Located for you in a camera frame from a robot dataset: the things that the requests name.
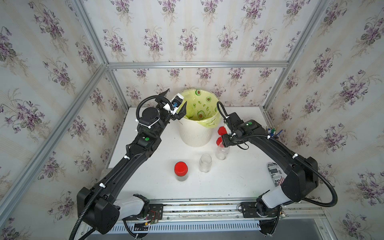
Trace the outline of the glass tea jar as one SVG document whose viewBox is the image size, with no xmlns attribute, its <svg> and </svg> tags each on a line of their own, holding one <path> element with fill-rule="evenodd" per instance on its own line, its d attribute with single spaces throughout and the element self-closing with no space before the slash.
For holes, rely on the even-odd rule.
<svg viewBox="0 0 384 240">
<path fill-rule="evenodd" d="M 202 173 L 208 173 L 212 167 L 212 157 L 208 154 L 203 154 L 199 160 L 199 170 Z"/>
</svg>

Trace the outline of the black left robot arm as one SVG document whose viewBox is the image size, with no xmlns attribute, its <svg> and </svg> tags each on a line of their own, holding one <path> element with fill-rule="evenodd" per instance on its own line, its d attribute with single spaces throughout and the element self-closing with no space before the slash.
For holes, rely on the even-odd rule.
<svg viewBox="0 0 384 240">
<path fill-rule="evenodd" d="M 137 136 L 126 145 L 126 153 L 110 172 L 92 188 L 83 187 L 77 194 L 78 220 L 69 238 L 75 239 L 81 223 L 91 226 L 82 238 L 98 231 L 108 233 L 118 220 L 137 216 L 143 212 L 148 200 L 141 195 L 133 195 L 117 201 L 121 190 L 135 171 L 157 150 L 161 134 L 171 120 L 180 120 L 187 113 L 187 101 L 181 94 L 171 100 L 167 92 L 142 100 L 136 109 Z"/>
</svg>

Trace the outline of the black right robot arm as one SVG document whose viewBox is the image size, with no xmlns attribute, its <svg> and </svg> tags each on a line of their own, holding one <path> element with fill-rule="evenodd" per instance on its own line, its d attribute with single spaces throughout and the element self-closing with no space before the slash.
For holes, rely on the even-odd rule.
<svg viewBox="0 0 384 240">
<path fill-rule="evenodd" d="M 278 186 L 263 193 L 256 200 L 256 213 L 263 218 L 260 232 L 264 236 L 271 237 L 275 233 L 283 206 L 302 200 L 324 208 L 334 207 L 337 204 L 337 192 L 319 173 L 318 163 L 314 158 L 305 158 L 290 150 L 256 121 L 244 122 L 237 113 L 228 114 L 222 102 L 217 102 L 217 109 L 230 130 L 221 137 L 224 147 L 252 144 L 270 157 L 286 174 Z M 307 197 L 318 187 L 319 182 L 323 182 L 330 190 L 332 199 L 328 203 L 317 202 Z"/>
</svg>

